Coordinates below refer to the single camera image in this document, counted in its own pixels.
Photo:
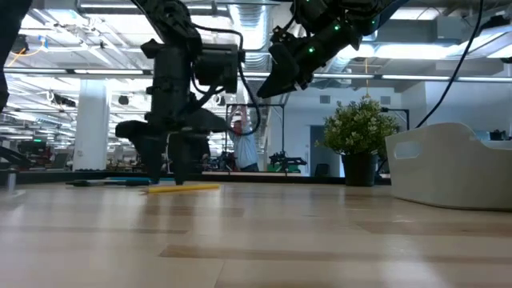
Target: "green plant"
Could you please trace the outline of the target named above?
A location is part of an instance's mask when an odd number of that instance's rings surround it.
[[[325,141],[318,144],[337,154],[383,153],[385,138],[395,133],[398,125],[393,117],[380,112],[379,103],[369,98],[348,106],[338,102],[334,115],[325,119]]]

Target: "potted plant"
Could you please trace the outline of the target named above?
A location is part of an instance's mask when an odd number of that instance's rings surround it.
[[[325,120],[325,141],[319,144],[342,156],[346,184],[373,186],[378,153],[396,131],[395,119],[381,114],[377,101],[363,97],[348,106],[338,102],[334,115]]]

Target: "black plant pot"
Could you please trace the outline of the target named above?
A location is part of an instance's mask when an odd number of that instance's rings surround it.
[[[372,187],[375,184],[377,159],[376,154],[342,155],[345,184]]]

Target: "chair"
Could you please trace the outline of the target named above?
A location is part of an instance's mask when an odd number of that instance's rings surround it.
[[[317,164],[314,169],[315,177],[330,177],[330,167],[329,164]]]
[[[432,206],[512,210],[512,142],[480,141],[461,123],[386,138],[393,196]]]

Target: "blue shirt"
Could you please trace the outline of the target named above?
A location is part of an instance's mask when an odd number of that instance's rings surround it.
[[[249,124],[245,124],[242,128],[242,132],[247,133],[249,131]],[[258,164],[258,152],[256,151],[254,135],[237,136],[233,132],[229,132],[229,135],[231,141],[233,141],[237,167],[242,169],[252,164]]]

